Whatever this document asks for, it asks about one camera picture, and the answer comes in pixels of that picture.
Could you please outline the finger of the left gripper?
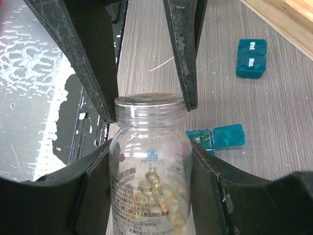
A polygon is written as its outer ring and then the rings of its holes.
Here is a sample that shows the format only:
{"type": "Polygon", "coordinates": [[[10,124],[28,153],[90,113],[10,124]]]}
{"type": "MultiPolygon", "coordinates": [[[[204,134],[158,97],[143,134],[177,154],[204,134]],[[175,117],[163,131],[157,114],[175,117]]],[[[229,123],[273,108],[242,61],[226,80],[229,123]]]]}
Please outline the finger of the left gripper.
{"type": "Polygon", "coordinates": [[[207,0],[163,0],[179,83],[187,111],[198,107],[197,54],[207,0]]]}
{"type": "Polygon", "coordinates": [[[25,0],[69,60],[105,122],[115,122],[118,97],[112,18],[115,0],[25,0]]]}

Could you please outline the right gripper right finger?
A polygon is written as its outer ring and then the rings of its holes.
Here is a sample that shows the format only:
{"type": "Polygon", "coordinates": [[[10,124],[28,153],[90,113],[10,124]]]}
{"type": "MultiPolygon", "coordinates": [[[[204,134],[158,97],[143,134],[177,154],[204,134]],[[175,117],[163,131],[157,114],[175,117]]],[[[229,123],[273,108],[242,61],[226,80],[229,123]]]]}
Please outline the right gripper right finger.
{"type": "Polygon", "coordinates": [[[246,173],[193,142],[191,201],[199,235],[310,235],[313,174],[275,181],[246,173]]]}

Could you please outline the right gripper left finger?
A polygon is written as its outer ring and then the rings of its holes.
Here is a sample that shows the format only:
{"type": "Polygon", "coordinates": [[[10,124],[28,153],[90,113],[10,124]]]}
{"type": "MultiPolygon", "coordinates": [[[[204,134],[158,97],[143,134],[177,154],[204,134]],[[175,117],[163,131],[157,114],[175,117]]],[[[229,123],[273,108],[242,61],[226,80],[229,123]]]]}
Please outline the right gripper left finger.
{"type": "Polygon", "coordinates": [[[0,179],[2,235],[104,235],[111,196],[110,141],[38,180],[0,179]]]}

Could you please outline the teal pill box pair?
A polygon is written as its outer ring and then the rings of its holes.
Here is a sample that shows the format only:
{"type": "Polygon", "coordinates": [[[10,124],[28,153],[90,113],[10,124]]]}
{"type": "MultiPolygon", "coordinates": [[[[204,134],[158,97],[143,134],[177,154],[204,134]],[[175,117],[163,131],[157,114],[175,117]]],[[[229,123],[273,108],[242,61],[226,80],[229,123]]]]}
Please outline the teal pill box pair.
{"type": "Polygon", "coordinates": [[[259,79],[266,71],[266,54],[265,39],[240,39],[236,75],[241,78],[259,79]]]}

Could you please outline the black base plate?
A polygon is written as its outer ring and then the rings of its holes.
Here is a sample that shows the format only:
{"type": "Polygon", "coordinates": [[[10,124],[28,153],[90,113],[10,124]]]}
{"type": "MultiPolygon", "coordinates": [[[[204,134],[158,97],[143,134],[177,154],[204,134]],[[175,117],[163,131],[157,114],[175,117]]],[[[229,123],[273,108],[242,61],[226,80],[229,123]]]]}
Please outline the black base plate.
{"type": "MultiPolygon", "coordinates": [[[[107,7],[112,18],[116,69],[119,65],[127,7],[126,0],[117,0],[116,4],[107,7]]],[[[90,154],[107,141],[109,122],[102,120],[76,73],[68,78],[65,90],[68,95],[60,106],[53,153],[67,165],[90,154]]]]}

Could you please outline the clear pill bottle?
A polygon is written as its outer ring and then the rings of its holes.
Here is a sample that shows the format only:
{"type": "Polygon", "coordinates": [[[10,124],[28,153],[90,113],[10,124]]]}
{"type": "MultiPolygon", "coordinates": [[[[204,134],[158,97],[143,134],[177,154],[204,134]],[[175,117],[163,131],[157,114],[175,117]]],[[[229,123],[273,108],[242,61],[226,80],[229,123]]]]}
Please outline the clear pill bottle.
{"type": "Polygon", "coordinates": [[[193,157],[182,130],[182,95],[121,96],[115,111],[119,130],[109,150],[114,234],[187,234],[193,157]]]}

